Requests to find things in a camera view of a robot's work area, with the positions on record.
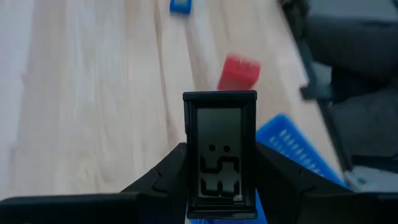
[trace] wood grain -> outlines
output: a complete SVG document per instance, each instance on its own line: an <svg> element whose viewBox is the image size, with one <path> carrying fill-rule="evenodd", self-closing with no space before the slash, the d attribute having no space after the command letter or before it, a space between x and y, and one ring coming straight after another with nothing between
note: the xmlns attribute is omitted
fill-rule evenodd
<svg viewBox="0 0 398 224"><path fill-rule="evenodd" d="M257 127L288 114L341 170L273 0L0 1L0 198L118 192L185 141L182 93L261 63Z"/></svg>

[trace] red toy brick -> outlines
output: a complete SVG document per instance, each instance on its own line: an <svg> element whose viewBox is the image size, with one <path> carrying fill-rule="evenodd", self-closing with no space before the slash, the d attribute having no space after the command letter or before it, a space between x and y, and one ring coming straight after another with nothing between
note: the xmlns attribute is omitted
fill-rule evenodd
<svg viewBox="0 0 398 224"><path fill-rule="evenodd" d="M260 75L260 63L228 55L217 90L250 90Z"/></svg>

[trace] blue toy piece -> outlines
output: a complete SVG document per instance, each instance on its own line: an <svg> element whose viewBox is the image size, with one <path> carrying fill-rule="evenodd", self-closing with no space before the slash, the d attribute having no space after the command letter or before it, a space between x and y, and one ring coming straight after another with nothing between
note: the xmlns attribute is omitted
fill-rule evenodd
<svg viewBox="0 0 398 224"><path fill-rule="evenodd" d="M256 141L283 154L312 172L340 184L344 182L318 155L314 147L305 139L304 135L295 127L294 123L283 114L263 125L256 133ZM192 224L260 224L267 223L261 202L256 193L256 208L258 218L255 220L191 220Z"/></svg>
<svg viewBox="0 0 398 224"><path fill-rule="evenodd" d="M192 0L171 0L170 12L189 15L191 13Z"/></svg>

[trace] dark gray fabric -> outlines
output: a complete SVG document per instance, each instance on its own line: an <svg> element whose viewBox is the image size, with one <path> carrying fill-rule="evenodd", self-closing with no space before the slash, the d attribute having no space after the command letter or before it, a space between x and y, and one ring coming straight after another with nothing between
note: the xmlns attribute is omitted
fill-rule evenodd
<svg viewBox="0 0 398 224"><path fill-rule="evenodd" d="M343 145L351 155L398 153L398 90L392 87L330 108Z"/></svg>
<svg viewBox="0 0 398 224"><path fill-rule="evenodd" d="M398 74L398 10L392 0L310 1L314 60L380 81Z"/></svg>

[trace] blue plastic basket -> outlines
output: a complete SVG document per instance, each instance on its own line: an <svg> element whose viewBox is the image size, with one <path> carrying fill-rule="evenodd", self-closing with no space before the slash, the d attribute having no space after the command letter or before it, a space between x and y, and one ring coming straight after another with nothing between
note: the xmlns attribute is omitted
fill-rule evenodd
<svg viewBox="0 0 398 224"><path fill-rule="evenodd" d="M295 127L294 123L284 115L279 114L263 125L256 133L256 141L283 154L312 172L345 186L336 173L318 155L314 147ZM235 224L235 223L267 223L261 202L256 193L256 220L191 220L192 224Z"/></svg>

